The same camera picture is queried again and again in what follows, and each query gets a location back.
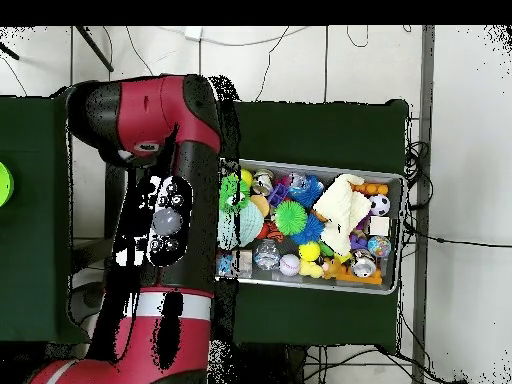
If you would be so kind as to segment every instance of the table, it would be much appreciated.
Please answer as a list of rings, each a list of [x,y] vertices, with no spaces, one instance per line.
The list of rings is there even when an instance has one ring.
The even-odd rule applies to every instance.
[[[408,105],[237,103],[240,158],[404,173]],[[235,156],[230,140],[223,155]],[[368,295],[240,284],[235,343],[381,345],[396,350],[398,290]]]

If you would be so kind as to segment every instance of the blue spiky toy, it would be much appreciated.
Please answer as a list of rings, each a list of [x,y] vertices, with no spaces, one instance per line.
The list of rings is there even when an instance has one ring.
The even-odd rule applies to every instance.
[[[322,231],[324,230],[324,223],[321,222],[315,215],[310,213],[306,221],[306,227],[298,233],[290,236],[291,239],[297,244],[307,244],[310,241],[318,241]]]
[[[324,185],[318,181],[314,175],[308,175],[306,177],[306,188],[290,189],[288,196],[305,208],[310,208],[313,206],[313,203],[318,200],[323,191]]]

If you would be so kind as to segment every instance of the green spiky ball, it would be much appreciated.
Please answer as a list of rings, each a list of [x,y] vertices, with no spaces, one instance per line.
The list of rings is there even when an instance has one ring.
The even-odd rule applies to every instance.
[[[250,189],[245,181],[241,180],[238,182],[238,178],[235,175],[228,175],[227,177],[222,178],[221,181],[219,190],[219,209],[227,213],[239,212],[249,203],[249,194]],[[236,202],[237,196],[241,199],[238,202]]]
[[[276,225],[285,236],[300,233],[306,227],[308,216],[297,202],[282,202],[276,209]]]

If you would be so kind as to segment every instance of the soccer ball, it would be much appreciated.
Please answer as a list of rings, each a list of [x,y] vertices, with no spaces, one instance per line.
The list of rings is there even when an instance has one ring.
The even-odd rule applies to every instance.
[[[391,204],[389,203],[389,199],[382,194],[377,194],[376,196],[370,197],[370,202],[372,202],[372,207],[370,212],[375,216],[384,216],[389,212],[389,207]]]

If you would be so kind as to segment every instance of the green object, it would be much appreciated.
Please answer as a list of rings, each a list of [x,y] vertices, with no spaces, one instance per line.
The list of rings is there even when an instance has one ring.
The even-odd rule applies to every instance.
[[[240,201],[236,202],[237,192]],[[249,202],[249,186],[243,180],[240,182],[235,175],[222,178],[219,190],[219,209],[224,212],[238,212]]]
[[[0,157],[16,192],[0,208],[0,341],[83,343],[67,315],[66,114],[60,98],[0,96]]]
[[[11,198],[14,190],[14,179],[7,167],[0,162],[0,206],[3,206]]]
[[[299,234],[305,227],[308,216],[297,202],[282,202],[276,208],[276,225],[285,236]]]
[[[318,241],[318,245],[320,246],[320,253],[324,256],[333,257],[334,250],[332,250],[329,246],[327,246],[322,240]]]
[[[236,103],[240,157],[402,174],[408,105]],[[223,156],[236,158],[228,138]],[[370,295],[240,284],[236,343],[379,344],[396,351],[398,290]]]

